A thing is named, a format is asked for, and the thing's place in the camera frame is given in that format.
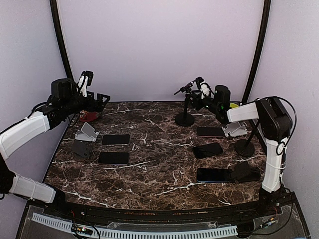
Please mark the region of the white folding phone stand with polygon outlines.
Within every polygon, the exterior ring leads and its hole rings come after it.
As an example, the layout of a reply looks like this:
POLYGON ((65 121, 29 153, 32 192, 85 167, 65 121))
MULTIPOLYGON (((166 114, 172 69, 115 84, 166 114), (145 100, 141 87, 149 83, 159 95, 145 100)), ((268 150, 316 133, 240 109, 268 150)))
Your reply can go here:
POLYGON ((99 131, 96 131, 90 124, 85 122, 80 130, 75 133, 75 139, 79 141, 95 142, 99 131))

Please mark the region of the purple phone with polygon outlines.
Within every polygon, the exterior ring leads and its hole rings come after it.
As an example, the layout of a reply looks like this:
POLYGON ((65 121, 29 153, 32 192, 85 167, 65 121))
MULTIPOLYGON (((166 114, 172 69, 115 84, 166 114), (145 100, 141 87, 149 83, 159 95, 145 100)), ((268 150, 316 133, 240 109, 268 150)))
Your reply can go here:
POLYGON ((108 134, 102 138, 102 145, 126 145, 130 143, 129 134, 108 134))

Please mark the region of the grey small phone stand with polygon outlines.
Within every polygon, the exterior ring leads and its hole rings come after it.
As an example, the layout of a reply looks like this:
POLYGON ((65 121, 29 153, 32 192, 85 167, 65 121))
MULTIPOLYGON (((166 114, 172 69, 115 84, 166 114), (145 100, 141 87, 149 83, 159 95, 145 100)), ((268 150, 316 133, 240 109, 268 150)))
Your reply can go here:
POLYGON ((226 137, 238 137, 246 135, 248 133, 246 127, 239 122, 230 123, 225 127, 222 127, 222 130, 226 137))

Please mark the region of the dark grey stand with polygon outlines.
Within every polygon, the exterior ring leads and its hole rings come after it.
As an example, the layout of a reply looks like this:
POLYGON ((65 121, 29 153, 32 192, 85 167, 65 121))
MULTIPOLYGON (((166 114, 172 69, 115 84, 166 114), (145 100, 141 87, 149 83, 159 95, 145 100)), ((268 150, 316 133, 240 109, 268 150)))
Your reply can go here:
POLYGON ((76 140, 72 145, 72 150, 75 154, 81 156, 82 158, 88 159, 92 151, 92 146, 86 144, 83 141, 76 140))

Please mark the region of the blue edged black phone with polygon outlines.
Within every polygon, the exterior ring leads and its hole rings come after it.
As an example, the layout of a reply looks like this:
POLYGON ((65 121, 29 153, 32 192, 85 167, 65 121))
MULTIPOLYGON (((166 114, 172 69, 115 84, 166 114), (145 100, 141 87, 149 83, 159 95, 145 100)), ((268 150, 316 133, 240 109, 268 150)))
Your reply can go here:
POLYGON ((228 169, 199 168, 197 170, 197 181, 204 183, 230 182, 230 171, 228 169))

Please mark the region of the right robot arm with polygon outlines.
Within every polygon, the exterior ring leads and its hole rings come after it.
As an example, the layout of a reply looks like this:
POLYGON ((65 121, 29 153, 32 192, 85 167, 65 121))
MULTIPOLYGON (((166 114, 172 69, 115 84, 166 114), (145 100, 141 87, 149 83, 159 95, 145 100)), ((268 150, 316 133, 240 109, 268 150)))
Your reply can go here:
POLYGON ((210 89, 187 90, 187 93, 194 108, 208 109, 223 125, 247 120, 258 121, 257 127, 261 129, 267 148, 261 188, 268 193, 279 190, 286 167, 286 148, 297 124, 297 115, 294 114, 292 119, 282 101, 290 106, 292 104, 282 97, 268 96, 231 108, 230 91, 224 85, 217 85, 214 94, 210 89))

